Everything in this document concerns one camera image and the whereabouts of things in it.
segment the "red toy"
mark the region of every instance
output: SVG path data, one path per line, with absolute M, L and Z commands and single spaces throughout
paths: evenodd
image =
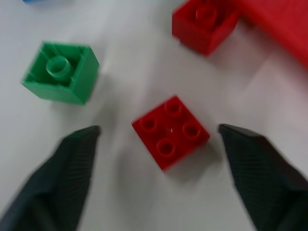
M 257 26 L 308 68 L 308 0 L 234 0 Z
M 235 28 L 239 13 L 230 0 L 189 0 L 172 15 L 172 34 L 209 55 Z
M 210 138 L 177 96 L 137 119 L 132 126 L 162 170 Z

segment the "white table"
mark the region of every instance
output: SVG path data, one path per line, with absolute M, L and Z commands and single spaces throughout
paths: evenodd
M 0 2 L 0 212 L 68 133 L 98 124 L 82 231 L 250 231 L 219 123 L 267 135 L 308 175 L 308 72 L 264 33 L 238 24 L 212 54 L 171 36 L 181 0 Z M 101 64 L 85 106 L 37 98 L 20 83 L 42 40 L 90 44 Z M 178 94 L 211 133 L 166 174 L 131 121 Z

